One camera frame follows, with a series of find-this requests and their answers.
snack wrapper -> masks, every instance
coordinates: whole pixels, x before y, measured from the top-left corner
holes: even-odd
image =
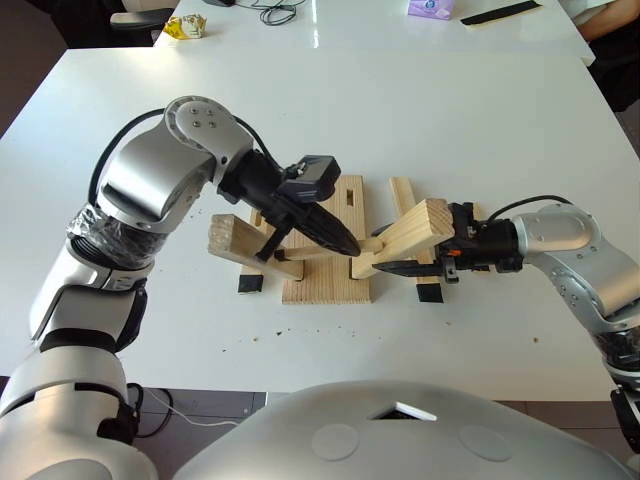
[[[449,20],[453,12],[455,0],[411,0],[409,2],[409,15],[418,17],[438,18]]]
[[[184,15],[183,17],[171,17],[165,23],[162,31],[178,40],[188,40],[202,37],[206,24],[207,19],[195,13],[193,15]]]

person's arm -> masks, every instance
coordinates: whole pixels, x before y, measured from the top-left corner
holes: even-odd
[[[640,14],[640,0],[615,0],[578,27],[587,42],[596,40],[633,22]]]

cable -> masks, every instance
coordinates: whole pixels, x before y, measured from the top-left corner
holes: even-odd
[[[261,4],[260,0],[255,0],[251,5],[242,5],[236,3],[238,7],[247,8],[249,10],[260,11],[260,21],[270,27],[277,27],[291,22],[298,14],[298,5],[302,5],[307,0],[299,0],[296,3],[284,3],[284,0],[278,0],[273,5]]]
[[[142,115],[137,116],[129,123],[127,123],[124,127],[120,129],[118,133],[116,133],[115,137],[111,139],[107,148],[104,149],[102,155],[98,159],[96,166],[93,168],[93,174],[91,175],[91,182],[89,182],[89,194],[87,195],[87,201],[92,205],[96,206],[96,200],[98,198],[98,183],[100,182],[100,176],[102,175],[102,170],[109,160],[109,157],[113,153],[113,150],[116,148],[120,140],[131,131],[133,127],[138,125],[139,123],[145,121],[148,118],[155,117],[156,115],[162,115],[164,113],[164,108],[157,108],[155,110],[151,110],[150,112],[143,113]]]
[[[170,411],[172,411],[173,413],[175,413],[176,415],[178,415],[184,421],[186,421],[187,423],[190,423],[191,425],[195,425],[197,427],[220,427],[222,425],[234,425],[234,426],[237,427],[238,425],[240,425],[238,422],[234,422],[232,420],[225,420],[223,422],[217,422],[217,423],[194,422],[189,417],[187,417],[184,413],[182,413],[182,412],[176,410],[175,408],[173,408],[173,405],[168,405],[166,402],[164,402],[160,397],[158,397],[155,393],[153,393],[153,391],[151,391],[150,388],[145,388],[145,390],[149,393],[149,395],[151,395],[153,398],[158,400],[158,402],[160,402],[162,405],[167,407]]]
[[[516,207],[519,207],[521,205],[526,205],[527,203],[539,202],[540,200],[554,200],[556,202],[566,203],[568,205],[573,205],[566,198],[562,198],[562,197],[559,197],[557,195],[538,195],[536,197],[529,197],[529,198],[525,198],[524,200],[520,200],[518,202],[510,203],[506,207],[502,207],[500,210],[496,210],[494,213],[492,213],[489,216],[489,218],[487,218],[487,222],[486,223],[489,224],[489,223],[493,222],[496,218],[498,218],[498,216],[502,215],[507,210],[511,210],[512,208],[516,208]]]
[[[256,141],[256,143],[260,147],[260,150],[262,150],[262,153],[267,158],[267,160],[269,160],[269,162],[276,168],[277,171],[281,172],[282,167],[278,165],[278,162],[276,162],[274,158],[271,156],[271,153],[269,152],[269,150],[267,150],[267,146],[264,144],[264,142],[260,138],[260,135],[258,135],[258,132],[256,132],[253,129],[253,127],[251,127],[251,125],[249,125],[247,122],[242,120],[240,117],[236,117],[234,115],[233,118],[236,120],[236,122],[239,125],[241,125],[247,132],[249,132],[249,134],[253,137],[253,139]]]
[[[135,388],[138,392],[138,398],[136,398],[133,410],[135,412],[135,418],[138,424],[140,424],[140,409],[142,408],[142,402],[144,401],[144,388],[139,383],[127,383],[127,388]],[[162,390],[162,392],[164,392],[164,394],[169,399],[169,405],[163,403],[167,407],[167,413],[162,419],[162,422],[160,423],[160,425],[158,425],[158,427],[155,430],[149,433],[145,433],[143,435],[140,435],[139,433],[137,433],[136,438],[153,437],[158,433],[160,433],[162,430],[164,430],[166,426],[169,424],[169,420],[171,419],[171,415],[173,414],[173,412],[169,408],[169,406],[173,406],[173,395],[171,395],[171,392],[166,388],[161,388],[160,390]]]

gray floor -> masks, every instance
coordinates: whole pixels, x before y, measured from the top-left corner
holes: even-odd
[[[47,15],[23,0],[0,1],[3,42],[0,58],[0,134],[11,124],[58,58],[64,43]],[[617,115],[636,152],[640,152],[640,103]],[[0,391],[4,387],[0,377]],[[264,394],[254,392],[203,392],[173,390],[176,407],[194,421],[212,423],[223,419],[241,421],[264,404]],[[632,454],[608,402],[505,402],[508,406],[561,428],[626,461]],[[151,396],[143,404],[141,433],[162,421],[164,407]],[[159,435],[136,441],[156,463],[161,478],[171,475],[206,445],[231,427],[196,427],[172,417]]]

white table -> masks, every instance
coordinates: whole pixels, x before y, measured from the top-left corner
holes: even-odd
[[[252,0],[240,2],[250,4]],[[260,23],[257,11],[181,0],[175,14],[207,17],[206,37],[181,41],[163,33],[156,46],[178,46],[185,51],[206,48],[212,55],[211,48],[216,46],[527,52],[570,55],[587,65],[593,62],[593,52],[557,0],[539,0],[542,8],[482,27],[467,28],[460,23],[461,18],[513,3],[457,0],[451,20],[443,21],[407,15],[408,0],[307,0],[298,7],[293,22],[268,27]]]
[[[282,164],[327,153],[363,174],[369,229],[393,220],[387,180],[407,175],[423,195],[487,213],[564,195],[640,257],[638,158],[577,58],[71,50],[0,142],[0,374],[26,352],[30,303],[102,149],[131,118],[184,94],[250,122]],[[140,337],[120,355],[130,381],[286,392],[396,378],[493,399],[608,396],[598,351],[532,268],[463,273],[445,305],[420,304],[412,280],[378,274],[372,305],[283,306],[279,281],[237,295],[238,265],[207,254],[210,216],[226,212],[249,209],[205,189],[158,256]]]

